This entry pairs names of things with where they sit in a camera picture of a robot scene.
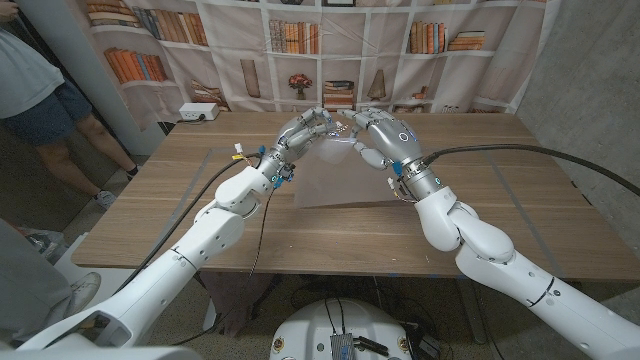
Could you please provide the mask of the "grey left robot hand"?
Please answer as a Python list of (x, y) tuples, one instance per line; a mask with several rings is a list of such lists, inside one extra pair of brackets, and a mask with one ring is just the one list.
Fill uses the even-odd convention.
[(322, 107), (306, 110), (291, 119), (279, 131), (275, 143), (262, 156), (258, 170), (268, 179), (280, 176), (284, 169), (300, 159), (319, 137), (335, 135), (346, 129)]

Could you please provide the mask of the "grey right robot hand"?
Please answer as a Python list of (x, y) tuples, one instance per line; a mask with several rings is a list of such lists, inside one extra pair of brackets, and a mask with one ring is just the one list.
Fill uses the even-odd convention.
[(338, 113), (355, 122), (351, 138), (356, 138), (361, 130), (369, 132), (375, 147), (367, 147), (356, 140), (353, 148), (371, 167), (385, 170), (393, 163), (403, 167), (422, 157), (421, 145), (406, 121), (378, 108), (367, 108), (362, 112), (339, 110)]

